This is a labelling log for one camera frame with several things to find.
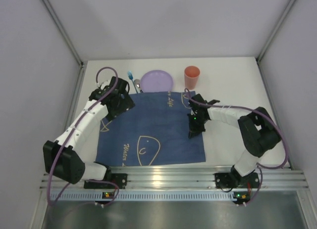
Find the blue embroidered cloth placemat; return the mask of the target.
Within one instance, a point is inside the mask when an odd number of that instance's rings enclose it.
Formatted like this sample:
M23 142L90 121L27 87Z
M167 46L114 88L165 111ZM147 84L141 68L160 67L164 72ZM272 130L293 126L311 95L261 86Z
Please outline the blue embroidered cloth placemat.
M135 107L103 118L96 161L108 166L205 162L203 136L188 138L191 109L183 92L132 94Z

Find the purple plastic plate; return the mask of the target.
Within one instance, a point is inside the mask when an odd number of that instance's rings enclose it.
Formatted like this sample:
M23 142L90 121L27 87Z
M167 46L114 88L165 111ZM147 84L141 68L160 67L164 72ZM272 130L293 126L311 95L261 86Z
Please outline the purple plastic plate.
M163 70L152 70L145 73L140 79L143 92L170 92L173 90L172 76Z

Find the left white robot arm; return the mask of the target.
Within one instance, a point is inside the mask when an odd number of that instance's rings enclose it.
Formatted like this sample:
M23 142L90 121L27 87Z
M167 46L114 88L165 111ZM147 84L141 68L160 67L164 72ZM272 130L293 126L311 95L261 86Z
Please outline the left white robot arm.
M85 163L80 157L84 143L102 119L111 122L135 106L129 96L129 83L113 76L91 92L85 107L74 122L56 140L43 146L45 170L70 184L81 180L106 181L111 170L104 163Z

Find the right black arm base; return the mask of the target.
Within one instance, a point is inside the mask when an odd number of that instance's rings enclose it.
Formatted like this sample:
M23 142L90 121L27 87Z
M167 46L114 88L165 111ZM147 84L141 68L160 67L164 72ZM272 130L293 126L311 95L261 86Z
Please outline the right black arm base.
M260 185L259 175L255 172L247 176L235 176L232 173L215 173L215 185L218 189L257 188Z

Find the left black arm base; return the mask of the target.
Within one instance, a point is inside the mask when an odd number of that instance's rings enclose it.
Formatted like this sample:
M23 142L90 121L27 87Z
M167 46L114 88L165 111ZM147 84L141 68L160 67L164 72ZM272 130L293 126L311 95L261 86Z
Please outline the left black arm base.
M84 189L115 189L118 186L119 189L124 189L127 185L128 175L122 173L112 173L110 177L107 177L101 181L88 180L84 182Z

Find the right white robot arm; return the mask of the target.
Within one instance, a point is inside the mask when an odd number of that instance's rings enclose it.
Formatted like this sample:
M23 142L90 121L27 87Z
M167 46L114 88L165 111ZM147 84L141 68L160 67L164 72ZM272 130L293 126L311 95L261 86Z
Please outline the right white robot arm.
M282 139L263 107L249 109L224 105L219 100L207 102L200 94L189 98L189 107L191 112L187 115L188 138L194 138L205 132L207 121L222 122L240 131L245 150L218 188L237 188L245 185L262 156Z

